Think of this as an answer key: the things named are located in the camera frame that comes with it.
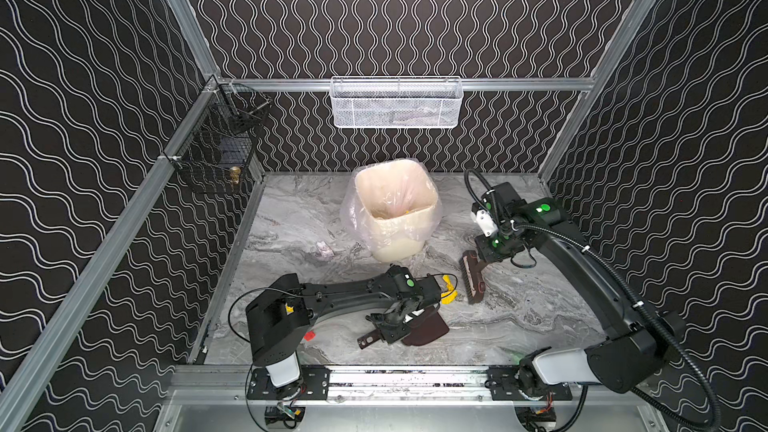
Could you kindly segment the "brown plastic dustpan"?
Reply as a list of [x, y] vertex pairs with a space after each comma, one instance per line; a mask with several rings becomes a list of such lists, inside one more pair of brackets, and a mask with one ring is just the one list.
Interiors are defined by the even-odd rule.
[[439, 307], [432, 305], [426, 309], [407, 314], [399, 323], [382, 323], [374, 330], [357, 338], [360, 349], [383, 341], [387, 344], [401, 342], [406, 346], [421, 347], [428, 345], [449, 332], [449, 326], [439, 314]]

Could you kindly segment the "brown cartoon-face hand broom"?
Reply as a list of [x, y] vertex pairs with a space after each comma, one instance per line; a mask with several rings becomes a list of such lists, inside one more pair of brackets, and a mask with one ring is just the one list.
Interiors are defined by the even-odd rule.
[[483, 271], [487, 263], [478, 257], [476, 251], [468, 250], [462, 254], [460, 265], [468, 303], [474, 305], [482, 302], [486, 292]]

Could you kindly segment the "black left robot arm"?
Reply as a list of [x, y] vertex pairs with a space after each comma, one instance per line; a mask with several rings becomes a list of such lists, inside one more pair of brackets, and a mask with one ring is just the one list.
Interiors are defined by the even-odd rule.
[[408, 268], [391, 265], [369, 279], [335, 283], [302, 283], [285, 274], [246, 307], [251, 362], [264, 368], [276, 388], [302, 381], [297, 349], [313, 327], [324, 320], [364, 312], [372, 332], [358, 340], [360, 348], [414, 335], [419, 345], [447, 333], [439, 315], [443, 291], [434, 276], [415, 277]]

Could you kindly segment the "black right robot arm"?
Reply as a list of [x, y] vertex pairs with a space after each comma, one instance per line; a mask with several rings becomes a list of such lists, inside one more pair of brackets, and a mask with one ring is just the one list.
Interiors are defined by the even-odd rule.
[[563, 274], [603, 329], [598, 344], [545, 348], [526, 356], [518, 378], [526, 393], [539, 395], [544, 387], [561, 383], [599, 383], [625, 393], [673, 360], [675, 350], [641, 316], [639, 299], [631, 298], [628, 287], [595, 257], [553, 198], [527, 202], [505, 182], [474, 197], [471, 213], [482, 232], [475, 238], [475, 254], [464, 260], [467, 276], [537, 251]]

